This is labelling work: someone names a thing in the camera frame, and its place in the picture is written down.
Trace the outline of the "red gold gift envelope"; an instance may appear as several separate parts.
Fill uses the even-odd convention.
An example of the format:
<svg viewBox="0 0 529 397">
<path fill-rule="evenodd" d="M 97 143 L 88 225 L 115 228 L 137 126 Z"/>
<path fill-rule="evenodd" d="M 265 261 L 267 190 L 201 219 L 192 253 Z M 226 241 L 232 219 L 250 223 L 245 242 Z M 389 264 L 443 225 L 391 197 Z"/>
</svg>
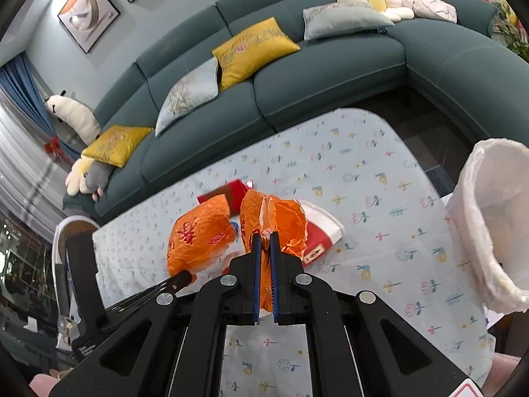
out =
<svg viewBox="0 0 529 397">
<path fill-rule="evenodd" d="M 240 207 L 246 193 L 253 188 L 252 181 L 243 182 L 241 179 L 235 179 L 209 193 L 198 196 L 197 201 L 202 204 L 215 196 L 224 196 L 229 205 L 230 215 L 236 216 L 240 214 Z"/>
</svg>

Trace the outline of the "white lined trash bin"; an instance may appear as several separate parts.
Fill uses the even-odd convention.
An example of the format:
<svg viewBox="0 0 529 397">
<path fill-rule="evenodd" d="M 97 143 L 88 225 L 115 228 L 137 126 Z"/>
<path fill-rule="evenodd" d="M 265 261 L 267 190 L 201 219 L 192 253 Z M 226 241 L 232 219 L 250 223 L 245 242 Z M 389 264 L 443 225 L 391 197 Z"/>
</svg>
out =
<svg viewBox="0 0 529 397">
<path fill-rule="evenodd" d="M 505 315 L 528 310 L 528 148 L 479 141 L 447 203 L 484 304 Z"/>
</svg>

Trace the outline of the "white folded blanket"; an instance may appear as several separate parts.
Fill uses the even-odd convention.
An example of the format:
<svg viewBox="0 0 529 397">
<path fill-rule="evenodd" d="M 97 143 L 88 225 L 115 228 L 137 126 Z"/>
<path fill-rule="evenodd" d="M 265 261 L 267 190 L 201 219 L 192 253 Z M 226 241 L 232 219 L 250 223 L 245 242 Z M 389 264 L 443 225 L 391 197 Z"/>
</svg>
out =
<svg viewBox="0 0 529 397">
<path fill-rule="evenodd" d="M 457 11 L 442 0 L 403 0 L 403 6 L 411 9 L 416 17 L 457 23 Z"/>
</svg>

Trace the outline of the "yellow cushion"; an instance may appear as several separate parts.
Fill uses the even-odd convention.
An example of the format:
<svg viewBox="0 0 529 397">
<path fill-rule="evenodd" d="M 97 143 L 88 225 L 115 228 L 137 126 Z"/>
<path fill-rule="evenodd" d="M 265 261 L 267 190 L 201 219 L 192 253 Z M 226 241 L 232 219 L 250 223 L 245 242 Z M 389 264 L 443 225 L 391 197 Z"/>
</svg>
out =
<svg viewBox="0 0 529 397">
<path fill-rule="evenodd" d="M 228 90 L 274 60 L 298 51 L 300 46 L 281 30 L 274 17 L 242 30 L 212 51 L 221 68 L 221 90 Z"/>
<path fill-rule="evenodd" d="M 123 168 L 152 127 L 113 125 L 82 151 L 82 156 Z"/>
</svg>

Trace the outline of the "yellow cushion left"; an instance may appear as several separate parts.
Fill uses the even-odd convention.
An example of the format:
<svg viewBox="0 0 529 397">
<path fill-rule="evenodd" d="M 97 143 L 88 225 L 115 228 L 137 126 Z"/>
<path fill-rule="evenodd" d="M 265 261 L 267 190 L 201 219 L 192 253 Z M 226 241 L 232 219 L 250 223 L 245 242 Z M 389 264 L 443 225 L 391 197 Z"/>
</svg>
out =
<svg viewBox="0 0 529 397">
<path fill-rule="evenodd" d="M 82 156 L 123 168 L 152 127 L 113 125 L 82 151 Z"/>
</svg>

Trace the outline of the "orange plastic bag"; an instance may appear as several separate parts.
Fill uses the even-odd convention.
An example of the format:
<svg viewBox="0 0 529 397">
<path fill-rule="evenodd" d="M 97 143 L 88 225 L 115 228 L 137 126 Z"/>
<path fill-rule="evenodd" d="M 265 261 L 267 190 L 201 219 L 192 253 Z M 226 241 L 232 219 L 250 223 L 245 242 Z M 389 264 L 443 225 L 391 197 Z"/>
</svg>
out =
<svg viewBox="0 0 529 397">
<path fill-rule="evenodd" d="M 295 200 L 282 200 L 256 190 L 249 190 L 240 206 L 240 231 L 244 248 L 251 250 L 254 233 L 261 236 L 260 308 L 272 311 L 271 260 L 267 250 L 270 235 L 277 232 L 280 248 L 286 254 L 303 259 L 306 250 L 306 215 Z"/>
<path fill-rule="evenodd" d="M 194 275 L 218 260 L 237 237 L 229 218 L 224 196 L 215 196 L 178 218 L 168 242 L 169 275 L 184 271 Z"/>
</svg>

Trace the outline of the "teal sectional sofa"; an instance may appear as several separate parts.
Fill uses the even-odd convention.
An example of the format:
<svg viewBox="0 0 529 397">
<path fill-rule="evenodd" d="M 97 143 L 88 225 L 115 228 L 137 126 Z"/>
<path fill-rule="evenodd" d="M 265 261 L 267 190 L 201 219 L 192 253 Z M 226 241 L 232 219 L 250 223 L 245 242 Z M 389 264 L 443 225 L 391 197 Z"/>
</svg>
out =
<svg viewBox="0 0 529 397">
<path fill-rule="evenodd" d="M 267 136 L 384 91 L 412 86 L 471 140 L 528 140 L 528 65 L 492 39 L 496 8 L 443 0 L 456 22 L 418 18 L 386 32 L 306 40 L 302 13 L 335 0 L 219 0 L 188 18 L 128 67 L 102 98 L 103 128 L 153 126 L 173 84 L 247 27 L 275 18 L 298 46 L 223 91 L 164 134 L 147 136 L 111 176 L 100 201 L 64 208 L 108 221 L 161 189 Z"/>
</svg>

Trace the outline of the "light blue embroidered cushion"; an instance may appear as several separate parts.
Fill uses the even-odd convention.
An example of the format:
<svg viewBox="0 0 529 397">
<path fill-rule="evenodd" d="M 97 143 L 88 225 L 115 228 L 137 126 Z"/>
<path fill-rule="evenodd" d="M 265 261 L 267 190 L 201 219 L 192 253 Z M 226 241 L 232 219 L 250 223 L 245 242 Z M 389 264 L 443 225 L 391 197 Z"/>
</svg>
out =
<svg viewBox="0 0 529 397">
<path fill-rule="evenodd" d="M 218 67 L 218 59 L 212 57 L 171 87 L 156 122 L 154 130 L 156 137 L 159 137 L 176 120 L 218 96 Z"/>
</svg>

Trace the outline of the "potted orchid plant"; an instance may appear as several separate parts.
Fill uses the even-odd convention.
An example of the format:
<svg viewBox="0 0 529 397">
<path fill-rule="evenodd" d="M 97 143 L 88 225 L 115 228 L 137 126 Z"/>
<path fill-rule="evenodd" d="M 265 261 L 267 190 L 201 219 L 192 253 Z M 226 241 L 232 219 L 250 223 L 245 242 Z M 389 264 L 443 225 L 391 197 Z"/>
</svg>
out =
<svg viewBox="0 0 529 397">
<path fill-rule="evenodd" d="M 528 62 L 528 34 L 523 25 L 507 2 L 493 5 L 498 10 L 492 27 L 493 38 Z"/>
</svg>

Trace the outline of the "yellow cushion centre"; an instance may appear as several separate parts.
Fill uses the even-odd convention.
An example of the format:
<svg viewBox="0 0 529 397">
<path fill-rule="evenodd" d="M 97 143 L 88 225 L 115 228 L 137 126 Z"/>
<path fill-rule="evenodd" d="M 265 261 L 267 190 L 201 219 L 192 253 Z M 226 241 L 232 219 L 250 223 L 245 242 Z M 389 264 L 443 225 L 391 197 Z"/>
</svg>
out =
<svg viewBox="0 0 529 397">
<path fill-rule="evenodd" d="M 228 90 L 274 60 L 298 51 L 300 46 L 281 30 L 274 17 L 242 30 L 212 51 L 221 68 L 221 90 Z"/>
</svg>

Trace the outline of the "blue curtain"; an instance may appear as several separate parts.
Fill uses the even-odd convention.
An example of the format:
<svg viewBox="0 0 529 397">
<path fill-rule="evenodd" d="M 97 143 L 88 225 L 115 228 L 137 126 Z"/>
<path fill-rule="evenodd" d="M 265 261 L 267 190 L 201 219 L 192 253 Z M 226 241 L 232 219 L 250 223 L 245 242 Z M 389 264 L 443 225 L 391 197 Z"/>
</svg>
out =
<svg viewBox="0 0 529 397">
<path fill-rule="evenodd" d="M 24 52 L 1 66 L 1 87 L 24 115 L 47 135 L 49 142 L 45 149 L 48 152 L 70 161 L 80 158 L 80 153 L 76 149 L 58 137 L 31 73 L 29 59 Z"/>
</svg>

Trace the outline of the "grey mouse plush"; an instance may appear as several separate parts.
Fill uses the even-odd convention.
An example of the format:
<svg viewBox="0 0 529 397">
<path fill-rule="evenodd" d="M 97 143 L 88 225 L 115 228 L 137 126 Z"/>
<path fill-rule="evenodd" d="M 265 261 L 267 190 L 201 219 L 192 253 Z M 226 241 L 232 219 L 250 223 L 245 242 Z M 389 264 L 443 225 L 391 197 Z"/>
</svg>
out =
<svg viewBox="0 0 529 397">
<path fill-rule="evenodd" d="M 108 181 L 115 170 L 115 166 L 95 161 L 84 174 L 85 185 L 94 202 L 104 196 Z"/>
</svg>

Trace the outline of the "red white paper cup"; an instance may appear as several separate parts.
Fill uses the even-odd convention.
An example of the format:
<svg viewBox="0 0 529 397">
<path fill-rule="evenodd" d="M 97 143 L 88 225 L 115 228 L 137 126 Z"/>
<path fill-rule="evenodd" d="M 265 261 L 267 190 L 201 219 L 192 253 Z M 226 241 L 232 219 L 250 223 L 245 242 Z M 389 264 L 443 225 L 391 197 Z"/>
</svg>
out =
<svg viewBox="0 0 529 397">
<path fill-rule="evenodd" d="M 345 228 L 330 212 L 304 200 L 298 203 L 306 216 L 306 250 L 302 263 L 309 266 L 322 259 L 343 238 Z"/>
</svg>

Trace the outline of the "grey green cushion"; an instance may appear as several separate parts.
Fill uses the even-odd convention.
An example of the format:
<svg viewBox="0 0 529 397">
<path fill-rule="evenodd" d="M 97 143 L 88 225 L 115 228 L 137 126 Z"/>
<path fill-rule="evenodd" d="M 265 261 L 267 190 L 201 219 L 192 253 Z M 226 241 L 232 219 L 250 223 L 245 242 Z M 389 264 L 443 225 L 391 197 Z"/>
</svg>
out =
<svg viewBox="0 0 529 397">
<path fill-rule="evenodd" d="M 303 10 L 304 39 L 323 39 L 393 26 L 368 4 L 319 5 Z"/>
</svg>

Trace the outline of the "white caterpillar plush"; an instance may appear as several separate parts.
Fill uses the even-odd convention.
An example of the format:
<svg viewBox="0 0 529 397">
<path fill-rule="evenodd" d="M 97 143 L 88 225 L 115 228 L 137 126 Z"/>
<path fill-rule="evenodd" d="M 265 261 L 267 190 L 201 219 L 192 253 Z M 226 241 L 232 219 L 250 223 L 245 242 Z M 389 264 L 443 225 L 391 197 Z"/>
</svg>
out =
<svg viewBox="0 0 529 397">
<path fill-rule="evenodd" d="M 66 91 L 62 91 L 49 96 L 44 106 L 52 116 L 73 128 L 86 145 L 90 145 L 101 134 L 101 126 L 88 107 L 65 94 Z"/>
</svg>

